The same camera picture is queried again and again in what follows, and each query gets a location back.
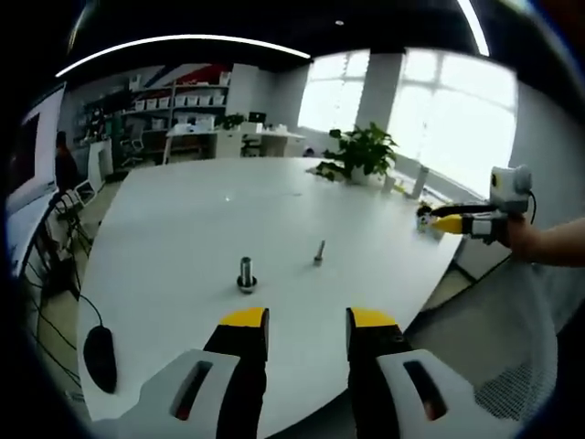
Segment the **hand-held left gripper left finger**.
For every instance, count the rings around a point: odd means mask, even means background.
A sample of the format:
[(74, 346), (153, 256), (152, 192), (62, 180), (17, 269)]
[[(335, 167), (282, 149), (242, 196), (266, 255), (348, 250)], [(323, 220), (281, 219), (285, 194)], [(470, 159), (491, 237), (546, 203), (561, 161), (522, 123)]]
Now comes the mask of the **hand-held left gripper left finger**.
[(96, 438), (254, 438), (267, 388), (269, 311), (223, 317), (203, 348), (191, 349), (146, 381), (138, 402), (96, 422)]

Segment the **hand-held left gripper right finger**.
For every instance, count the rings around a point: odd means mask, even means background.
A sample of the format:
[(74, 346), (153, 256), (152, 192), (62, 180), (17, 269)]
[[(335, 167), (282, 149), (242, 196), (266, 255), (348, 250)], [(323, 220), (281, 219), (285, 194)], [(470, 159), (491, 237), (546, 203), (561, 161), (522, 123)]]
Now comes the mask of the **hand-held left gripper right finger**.
[(359, 438), (513, 438), (518, 422), (478, 404), (473, 386), (396, 320), (374, 309), (346, 310), (347, 387)]

